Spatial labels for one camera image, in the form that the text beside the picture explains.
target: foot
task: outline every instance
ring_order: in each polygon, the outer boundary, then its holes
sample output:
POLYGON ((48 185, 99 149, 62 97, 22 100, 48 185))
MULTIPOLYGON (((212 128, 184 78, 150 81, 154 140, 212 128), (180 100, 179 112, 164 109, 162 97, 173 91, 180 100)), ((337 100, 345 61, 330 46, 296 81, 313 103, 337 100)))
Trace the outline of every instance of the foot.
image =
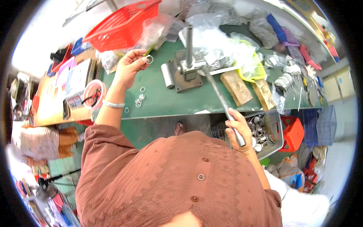
POLYGON ((82 142, 83 140, 85 140, 85 133, 81 133, 78 135, 78 142, 82 142))
POLYGON ((178 121, 174 126, 175 135, 183 135, 185 133, 184 125, 178 121))

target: silver bangle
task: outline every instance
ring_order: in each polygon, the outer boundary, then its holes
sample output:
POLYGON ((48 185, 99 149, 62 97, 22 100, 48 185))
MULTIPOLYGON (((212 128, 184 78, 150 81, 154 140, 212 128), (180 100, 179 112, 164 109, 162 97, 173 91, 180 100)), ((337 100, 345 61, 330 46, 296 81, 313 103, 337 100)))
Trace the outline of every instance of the silver bangle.
POLYGON ((102 100, 102 103, 111 108, 123 108, 125 106, 125 103, 112 103, 107 102, 106 100, 102 100))

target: pliers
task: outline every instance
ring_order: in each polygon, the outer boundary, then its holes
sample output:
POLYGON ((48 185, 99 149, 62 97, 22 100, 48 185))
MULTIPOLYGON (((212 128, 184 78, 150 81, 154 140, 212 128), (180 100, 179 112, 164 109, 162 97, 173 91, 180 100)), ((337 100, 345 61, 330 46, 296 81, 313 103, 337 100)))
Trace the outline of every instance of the pliers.
POLYGON ((85 101, 87 101, 87 100, 89 100, 89 99, 92 99, 92 105, 91 105, 91 107, 94 107, 94 105, 96 105, 96 103, 97 103, 97 101, 98 101, 98 99, 101 97, 101 88, 97 88, 97 90, 93 93, 93 95, 92 96, 90 96, 90 97, 87 97, 87 98, 85 98, 85 100, 83 100, 82 101, 82 104, 85 102, 85 101))

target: clear plastic ring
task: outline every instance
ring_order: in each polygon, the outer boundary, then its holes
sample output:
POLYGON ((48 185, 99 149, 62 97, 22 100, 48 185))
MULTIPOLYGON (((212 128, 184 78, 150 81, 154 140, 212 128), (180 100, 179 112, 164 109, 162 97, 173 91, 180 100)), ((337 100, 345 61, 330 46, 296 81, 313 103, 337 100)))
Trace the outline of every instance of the clear plastic ring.
POLYGON ((153 61, 154 61, 154 58, 151 56, 151 55, 147 55, 146 58, 151 58, 151 61, 150 62, 146 62, 146 64, 151 64, 153 61))

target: blue container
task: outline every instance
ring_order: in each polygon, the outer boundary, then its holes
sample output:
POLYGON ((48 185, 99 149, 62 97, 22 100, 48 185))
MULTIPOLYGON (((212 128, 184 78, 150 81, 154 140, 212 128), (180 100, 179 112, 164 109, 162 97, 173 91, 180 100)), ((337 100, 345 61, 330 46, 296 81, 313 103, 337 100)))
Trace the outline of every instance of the blue container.
POLYGON ((267 17, 267 22, 272 26, 274 32, 277 35, 278 40, 280 41, 286 41, 287 42, 287 38, 285 35, 285 32, 283 31, 283 29, 281 28, 281 26, 278 24, 278 22, 276 21, 276 19, 273 17, 272 14, 269 14, 267 17))
POLYGON ((331 146, 337 131, 337 117, 333 105, 324 107, 319 111, 317 121, 318 145, 331 146))
POLYGON ((308 146, 315 146, 319 144, 317 133, 319 109, 302 109, 299 111, 299 119, 302 127, 304 128, 304 138, 302 142, 308 146))
POLYGON ((91 44, 89 44, 87 42, 82 43, 82 39, 83 39, 83 37, 81 37, 80 39, 78 39, 76 41, 76 43, 74 44, 74 46, 72 48, 72 51, 70 52, 71 55, 73 55, 73 56, 78 55, 91 47, 91 44))

